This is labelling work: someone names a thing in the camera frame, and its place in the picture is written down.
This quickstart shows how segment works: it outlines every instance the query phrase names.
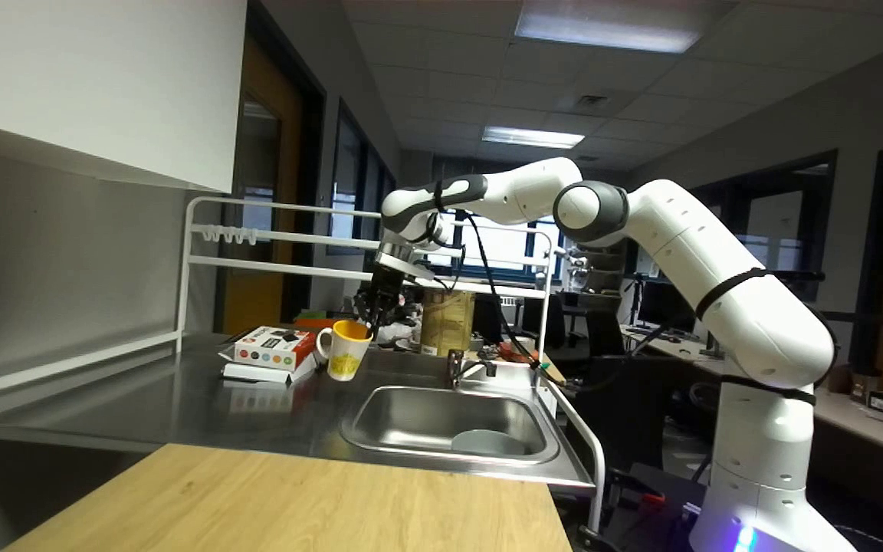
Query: dish rack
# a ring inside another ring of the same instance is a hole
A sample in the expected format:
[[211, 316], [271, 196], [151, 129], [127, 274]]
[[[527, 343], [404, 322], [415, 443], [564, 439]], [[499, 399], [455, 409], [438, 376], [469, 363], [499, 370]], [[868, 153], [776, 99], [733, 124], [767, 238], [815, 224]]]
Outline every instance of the dish rack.
[[[296, 220], [296, 230], [262, 230], [262, 226], [231, 226], [215, 224], [208, 219], [219, 219], [221, 208], [233, 211], [271, 211], [271, 220]], [[377, 238], [357, 238], [357, 237], [332, 237], [334, 220], [348, 226], [361, 224], [379, 224], [377, 211], [353, 211], [353, 208], [325, 208], [325, 206], [296, 206], [296, 202], [263, 202], [263, 199], [226, 199], [226, 196], [196, 196], [187, 206], [184, 220], [184, 258], [182, 258], [182, 285], [178, 285], [178, 349], [187, 338], [187, 316], [191, 316], [191, 285], [194, 285], [194, 266], [219, 266], [219, 270], [256, 270], [256, 274], [286, 274], [286, 276], [309, 276], [309, 280], [340, 280], [340, 283], [370, 283], [375, 274], [361, 270], [361, 256], [357, 251], [377, 251]], [[474, 242], [471, 224], [457, 220], [465, 242]], [[514, 230], [514, 226], [485, 226], [485, 234], [532, 234], [532, 238], [545, 238], [544, 251], [551, 251], [548, 258], [512, 258], [503, 251], [488, 251], [492, 264], [518, 264], [531, 266], [531, 274], [544, 274], [544, 283], [522, 285], [522, 283], [497, 283], [499, 297], [532, 297], [540, 302], [540, 349], [545, 346], [545, 328], [548, 328], [548, 297], [551, 297], [551, 276], [555, 276], [555, 256], [559, 246], [544, 230]], [[309, 246], [309, 261], [251, 261], [251, 258], [226, 258], [219, 246]], [[459, 248], [415, 248], [417, 258], [457, 258]], [[412, 276], [412, 285], [421, 290], [444, 290], [444, 293], [469, 293], [469, 295], [492, 295], [492, 285], [469, 276]]]

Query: wooden tabletop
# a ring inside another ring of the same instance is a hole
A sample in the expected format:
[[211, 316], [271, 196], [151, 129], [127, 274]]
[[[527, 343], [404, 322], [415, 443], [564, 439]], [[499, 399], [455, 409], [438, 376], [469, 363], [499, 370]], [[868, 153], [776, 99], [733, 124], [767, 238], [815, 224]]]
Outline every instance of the wooden tabletop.
[[545, 484], [165, 444], [10, 550], [571, 550]]

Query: ceiling light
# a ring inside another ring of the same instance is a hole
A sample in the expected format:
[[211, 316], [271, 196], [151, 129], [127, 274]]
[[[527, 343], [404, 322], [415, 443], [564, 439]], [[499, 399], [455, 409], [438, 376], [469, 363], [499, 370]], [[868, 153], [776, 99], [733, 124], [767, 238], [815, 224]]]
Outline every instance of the ceiling light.
[[480, 131], [480, 141], [499, 141], [499, 145], [518, 145], [518, 147], [551, 147], [551, 151], [571, 151], [583, 137], [585, 136], [508, 129], [508, 125], [485, 125], [485, 131]]
[[688, 53], [733, 0], [524, 0], [514, 37]]

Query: sink basin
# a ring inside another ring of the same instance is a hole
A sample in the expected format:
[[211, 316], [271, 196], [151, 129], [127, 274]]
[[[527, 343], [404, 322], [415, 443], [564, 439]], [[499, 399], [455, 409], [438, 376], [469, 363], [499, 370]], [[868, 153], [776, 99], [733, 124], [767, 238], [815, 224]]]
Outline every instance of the sink basin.
[[428, 387], [377, 387], [348, 425], [348, 439], [442, 460], [540, 463], [559, 454], [559, 432], [540, 405]]

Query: yellow cup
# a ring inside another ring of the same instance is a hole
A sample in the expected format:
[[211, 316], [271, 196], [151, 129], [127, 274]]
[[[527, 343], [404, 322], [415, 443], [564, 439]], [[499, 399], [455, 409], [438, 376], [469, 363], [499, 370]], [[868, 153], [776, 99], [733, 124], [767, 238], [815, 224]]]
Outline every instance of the yellow cup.
[[370, 328], [357, 319], [336, 319], [316, 336], [316, 353], [329, 363], [329, 376], [353, 380], [370, 346]]

